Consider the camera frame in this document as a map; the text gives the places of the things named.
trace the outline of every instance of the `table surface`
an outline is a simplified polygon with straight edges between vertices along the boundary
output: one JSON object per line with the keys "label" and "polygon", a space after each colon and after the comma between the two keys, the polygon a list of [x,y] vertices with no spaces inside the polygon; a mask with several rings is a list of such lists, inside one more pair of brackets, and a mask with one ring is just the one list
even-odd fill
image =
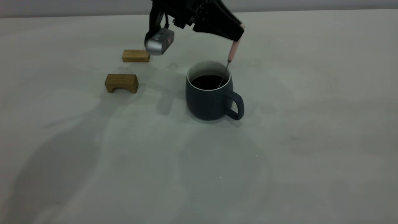
{"label": "table surface", "polygon": [[1,19],[2,223],[398,222],[398,10],[236,15],[246,114],[213,122],[185,75],[226,39],[172,25],[165,55],[123,63],[148,16]]}

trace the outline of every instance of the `black cable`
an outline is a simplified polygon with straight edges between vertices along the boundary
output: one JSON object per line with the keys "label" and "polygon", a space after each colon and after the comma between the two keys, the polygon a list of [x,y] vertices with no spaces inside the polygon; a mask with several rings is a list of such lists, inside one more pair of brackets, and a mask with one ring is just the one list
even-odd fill
{"label": "black cable", "polygon": [[166,17],[166,24],[164,25],[164,28],[168,29],[169,28],[169,16],[166,13],[164,15]]}

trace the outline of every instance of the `coffee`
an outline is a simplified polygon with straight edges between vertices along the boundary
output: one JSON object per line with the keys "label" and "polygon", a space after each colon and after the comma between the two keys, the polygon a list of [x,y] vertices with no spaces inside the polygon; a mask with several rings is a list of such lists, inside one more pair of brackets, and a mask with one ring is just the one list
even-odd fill
{"label": "coffee", "polygon": [[199,89],[213,90],[227,83],[227,80],[224,79],[220,85],[221,79],[222,77],[217,75],[203,75],[192,80],[191,84]]}

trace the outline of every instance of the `mug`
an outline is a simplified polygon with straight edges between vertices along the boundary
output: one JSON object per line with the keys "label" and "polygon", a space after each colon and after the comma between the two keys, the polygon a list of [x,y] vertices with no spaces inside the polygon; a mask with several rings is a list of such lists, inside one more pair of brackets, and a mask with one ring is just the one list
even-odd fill
{"label": "mug", "polygon": [[[185,84],[185,98],[189,110],[202,120],[217,120],[225,115],[240,120],[245,107],[242,97],[234,92],[232,76],[229,70],[225,73],[225,65],[217,61],[202,61],[193,65],[188,73]],[[212,90],[204,90],[192,85],[192,81],[205,75],[216,75],[227,80],[226,84]],[[231,110],[232,101],[238,106],[238,113]]]}

